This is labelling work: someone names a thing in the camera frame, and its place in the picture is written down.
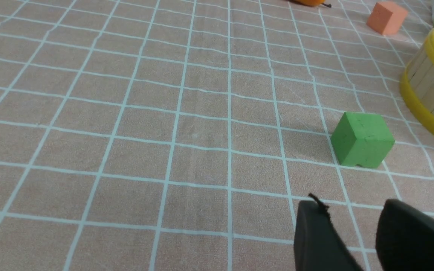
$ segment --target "green foam block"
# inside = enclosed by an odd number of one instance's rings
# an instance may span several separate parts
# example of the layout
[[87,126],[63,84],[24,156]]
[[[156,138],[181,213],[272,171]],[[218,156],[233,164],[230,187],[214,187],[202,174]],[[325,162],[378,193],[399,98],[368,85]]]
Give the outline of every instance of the green foam block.
[[341,165],[378,168],[394,145],[394,138],[376,114],[345,112],[331,136]]

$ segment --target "white grid line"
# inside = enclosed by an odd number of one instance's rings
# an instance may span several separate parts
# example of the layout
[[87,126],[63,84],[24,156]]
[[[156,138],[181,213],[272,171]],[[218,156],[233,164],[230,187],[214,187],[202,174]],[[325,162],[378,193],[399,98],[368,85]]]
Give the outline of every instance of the white grid line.
[[269,65],[269,69],[270,69],[270,80],[271,80],[271,86],[272,86],[272,99],[274,100],[274,112],[276,115],[276,122],[277,122],[277,133],[279,136],[279,146],[280,146],[280,152],[281,152],[281,157],[282,157],[282,161],[283,161],[283,169],[284,169],[284,178],[286,180],[286,191],[287,191],[287,200],[289,203],[289,209],[291,211],[291,220],[292,220],[292,225],[293,228],[296,228],[296,211],[294,209],[294,203],[292,201],[292,197],[291,197],[291,184],[289,181],[289,172],[288,172],[288,168],[287,168],[287,161],[286,161],[286,153],[284,151],[284,139],[283,139],[283,135],[282,135],[282,129],[281,129],[281,118],[280,118],[280,114],[279,114],[279,109],[277,108],[277,97],[276,97],[276,89],[275,89],[275,83],[274,83],[274,68],[272,67],[272,62],[270,60],[270,53],[269,53],[269,46],[267,45],[267,33],[266,33],[266,28],[265,28],[265,23],[264,23],[264,12],[262,11],[262,4],[260,3],[259,0],[259,7],[260,7],[260,18],[262,21],[262,31],[264,32],[264,41],[266,43],[266,53],[267,53],[267,63]]
[[232,242],[234,220],[232,216],[232,56],[231,56],[231,0],[227,0],[227,270],[232,271]]
[[[83,10],[75,10],[75,11],[85,12],[85,13],[89,13],[89,14],[95,14],[96,13],[96,12],[88,12],[88,11],[83,11]],[[162,11],[172,12],[172,13],[176,13],[176,14],[183,14],[181,12],[174,12],[174,11],[171,11],[171,10],[162,10]],[[24,18],[24,17],[16,17],[15,15],[14,16],[7,16],[7,15],[0,14],[0,17],[5,17],[5,18],[10,17],[11,19],[29,21],[29,22],[40,23],[40,24],[54,25],[54,23],[52,23],[52,22],[38,21],[38,20],[35,20],[35,19],[29,19],[29,18]],[[204,19],[210,19],[210,20],[217,20],[217,19],[212,18],[212,17],[205,17],[205,16],[196,16],[196,17],[200,17],[200,18],[204,18]],[[147,21],[136,20],[136,19],[131,19],[131,18],[127,18],[127,17],[116,17],[116,18],[125,19],[125,20],[129,20],[129,21],[137,21],[137,22],[148,23]],[[309,24],[309,25],[315,26],[315,24],[311,24],[311,23],[308,23],[308,22],[305,22],[305,21],[298,21],[298,22],[303,23],[303,24]],[[188,29],[186,29],[184,27],[170,26],[168,24],[159,24],[159,23],[154,23],[154,24],[155,25],[159,25],[159,26],[170,27],[170,28],[174,28],[174,29],[188,30]],[[231,24],[241,24],[243,26],[260,27],[260,26],[255,26],[255,25],[252,25],[252,24],[244,24],[244,23],[238,23],[238,22],[231,22]],[[91,31],[91,32],[98,32],[98,30],[95,30],[95,29],[88,29],[88,28],[80,27],[80,26],[71,26],[69,24],[60,24],[60,26],[69,27],[69,28],[72,28],[72,29],[80,29],[80,30],[86,30],[86,31]],[[328,26],[328,27],[331,28],[331,29],[352,30],[352,29],[348,29],[348,28],[344,28],[344,27],[337,27],[337,26]],[[293,34],[292,32],[284,31],[284,30],[277,30],[277,29],[268,29],[268,30],[275,31],[275,32],[281,32],[281,33]],[[201,32],[201,33],[208,33],[208,34],[213,34],[213,35],[218,35],[218,36],[222,36],[222,37],[227,37],[227,36],[225,36],[223,34],[219,34],[219,33],[215,33],[215,32],[199,31],[199,30],[193,30],[193,31],[195,31],[195,32]],[[136,37],[136,36],[129,36],[129,35],[124,35],[124,34],[114,33],[114,32],[104,32],[104,33],[105,34],[109,33],[109,34],[114,34],[114,35],[121,35],[121,36],[124,36],[124,37],[139,38],[139,37]],[[363,32],[357,32],[357,33],[364,34],[364,35],[370,35],[369,33],[363,33]],[[301,36],[310,37],[310,38],[318,38],[318,39],[327,40],[327,41],[330,40],[330,38],[324,38],[324,37],[319,37],[319,36],[311,36],[311,35],[307,35],[307,34],[301,34]],[[236,38],[236,39],[240,39],[240,40],[247,40],[247,41],[254,41],[256,43],[264,43],[263,41],[254,40],[254,39],[251,39],[251,38],[239,38],[239,37],[231,37],[231,38]],[[339,42],[340,43],[348,43],[348,44],[361,44],[361,43],[353,43],[353,42],[350,42],[350,41],[339,41]],[[403,41],[403,42],[404,43],[416,43],[414,40],[412,42],[410,42],[410,41]],[[179,46],[183,46],[183,47],[185,46],[185,45],[177,44],[177,43],[171,43],[171,44],[175,44],[175,45],[179,45]],[[278,45],[278,46],[283,46],[283,47],[289,47],[289,48],[296,48],[296,46],[286,46],[286,45],[276,44],[276,43],[268,43],[268,44],[269,45]],[[375,47],[375,46],[370,46],[370,45],[369,45],[369,47],[381,49],[381,50],[384,50],[384,51],[393,51],[393,50],[383,49],[383,48],[379,48],[379,47]],[[400,53],[407,53],[407,54],[413,55],[413,52],[403,52],[403,51],[399,51],[399,52]]]
[[[75,78],[74,78],[74,80],[73,80],[70,88],[68,89],[67,96],[69,96],[71,94],[71,92],[73,91],[73,89],[74,89],[74,87],[76,85],[76,82],[78,81],[79,77],[81,76],[81,74],[83,72],[83,69],[88,64],[88,61],[90,60],[90,57],[91,57],[91,55],[93,53],[95,45],[96,45],[98,39],[103,35],[103,31],[107,28],[108,23],[110,22],[110,18],[112,17],[112,14],[117,9],[118,4],[119,4],[119,2],[117,1],[113,5],[112,12],[107,17],[107,20],[105,21],[105,24],[103,25],[102,29],[100,29],[100,32],[99,32],[98,36],[93,40],[92,46],[90,48],[90,51],[89,51],[88,55],[86,56],[85,62],[83,62],[83,65],[81,65],[81,67],[80,67],[80,69],[78,71],[78,74],[75,76]],[[133,81],[130,81],[128,89],[131,88],[131,83],[132,82]],[[123,110],[124,110],[124,108],[122,107],[121,110],[120,110],[120,113],[119,113],[119,118],[121,117]],[[69,268],[70,268],[70,266],[71,266],[71,260],[73,259],[73,254],[74,254],[75,249],[76,249],[76,247],[78,245],[78,240],[79,240],[79,238],[81,236],[81,233],[83,232],[83,227],[84,227],[83,223],[84,223],[84,221],[86,221],[86,218],[88,217],[88,213],[90,211],[91,204],[93,202],[93,198],[95,197],[96,189],[97,189],[98,184],[99,184],[100,179],[101,179],[101,173],[103,172],[103,168],[105,167],[106,158],[108,157],[108,153],[110,152],[110,148],[112,147],[112,143],[113,143],[113,140],[114,140],[114,138],[112,136],[114,136],[116,134],[116,129],[118,128],[118,124],[119,124],[119,118],[117,119],[117,122],[115,122],[114,130],[112,132],[112,135],[110,136],[110,140],[109,140],[109,142],[107,144],[107,148],[105,150],[105,154],[104,154],[104,156],[102,158],[101,165],[100,165],[100,167],[98,169],[98,175],[96,176],[95,181],[93,182],[92,190],[90,191],[90,195],[88,196],[88,200],[86,202],[85,209],[84,209],[83,214],[81,216],[81,223],[78,226],[77,231],[76,231],[76,233],[75,233],[75,235],[73,237],[73,241],[71,242],[71,245],[69,247],[69,250],[68,250],[68,253],[67,253],[67,256],[66,256],[66,260],[65,260],[65,266],[63,267],[64,271],[68,271]]]
[[[7,213],[6,216],[9,218],[29,219],[29,220],[36,220],[36,221],[48,221],[48,222],[63,223],[63,224],[76,224],[76,225],[81,224],[81,221],[79,221],[79,220],[65,219],[65,218],[52,218],[49,216],[33,216],[33,215],[19,214],[19,213]],[[120,224],[120,223],[109,223],[109,222],[99,222],[99,221],[85,221],[83,223],[83,225],[84,226],[94,226],[94,227],[105,227],[105,228],[128,228],[131,230],[153,230],[153,231],[155,231],[157,229],[156,226],[150,226],[150,225],[132,225],[132,224]],[[184,229],[180,229],[180,228],[161,228],[161,231],[163,233],[182,233],[182,234],[190,234],[190,235],[211,235],[211,236],[227,237],[227,233],[220,232],[220,231],[184,230]],[[294,240],[267,238],[267,237],[259,237],[259,236],[244,235],[244,234],[234,234],[234,238],[261,241],[261,242],[271,242],[271,243],[284,244],[284,245],[292,245],[294,242]],[[351,250],[351,251],[361,251],[361,249],[357,248],[357,247],[347,247],[347,248],[348,248],[348,250]],[[369,253],[376,253],[376,250],[372,249],[372,248],[367,248],[365,250]]]
[[[160,3],[160,0],[157,0],[157,7],[155,7],[155,12],[158,8],[158,5]],[[164,188],[162,190],[162,199],[160,200],[160,209],[158,214],[158,220],[157,220],[157,230],[155,232],[155,238],[153,240],[153,247],[152,247],[152,253],[150,256],[150,266],[149,271],[152,271],[155,269],[155,262],[157,261],[157,251],[158,251],[158,245],[160,240],[160,232],[162,228],[162,222],[164,219],[164,211],[165,211],[165,202],[167,200],[167,191],[168,191],[168,184],[170,181],[170,173],[172,170],[172,161],[174,158],[174,150],[175,150],[175,142],[177,138],[177,130],[179,127],[179,116],[180,116],[180,107],[182,105],[182,96],[184,91],[184,85],[185,85],[185,78],[186,78],[186,71],[187,71],[187,60],[188,60],[188,53],[190,51],[190,43],[192,38],[192,29],[193,29],[193,20],[195,15],[195,8],[196,8],[197,0],[194,0],[193,2],[193,10],[192,10],[192,18],[190,22],[190,28],[187,38],[187,48],[185,52],[185,60],[184,60],[184,67],[182,71],[182,78],[180,79],[180,90],[179,90],[179,100],[177,102],[177,110],[175,113],[175,120],[174,120],[174,129],[172,131],[172,144],[170,146],[170,151],[168,155],[168,161],[167,161],[167,172],[165,173],[165,182],[164,182]]]

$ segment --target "foam block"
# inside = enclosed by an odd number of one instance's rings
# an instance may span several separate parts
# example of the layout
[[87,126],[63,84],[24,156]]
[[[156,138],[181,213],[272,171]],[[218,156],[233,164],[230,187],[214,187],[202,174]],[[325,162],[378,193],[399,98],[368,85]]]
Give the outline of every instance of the foam block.
[[346,112],[331,136],[341,165],[378,168],[394,145],[394,138],[383,117]]
[[381,35],[398,33],[408,11],[395,2],[377,2],[366,24]]

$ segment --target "toy block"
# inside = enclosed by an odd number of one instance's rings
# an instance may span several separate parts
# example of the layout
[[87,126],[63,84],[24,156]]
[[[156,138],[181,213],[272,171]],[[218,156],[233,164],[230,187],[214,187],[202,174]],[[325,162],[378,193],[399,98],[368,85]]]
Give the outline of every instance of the toy block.
[[366,24],[381,35],[398,33],[408,11],[395,2],[377,2]]
[[345,112],[331,144],[341,165],[378,168],[391,151],[394,138],[380,115]]

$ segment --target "yellow rim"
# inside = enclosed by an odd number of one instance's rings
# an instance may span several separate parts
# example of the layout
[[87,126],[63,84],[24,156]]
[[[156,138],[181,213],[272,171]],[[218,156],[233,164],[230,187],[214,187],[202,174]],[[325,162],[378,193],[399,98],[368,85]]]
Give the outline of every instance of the yellow rim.
[[430,113],[420,102],[420,100],[415,95],[415,92],[411,89],[410,83],[408,81],[407,69],[403,73],[400,82],[400,92],[403,96],[403,100],[406,106],[410,109],[411,113],[415,118],[421,122],[421,124],[429,130],[434,135],[434,115]]

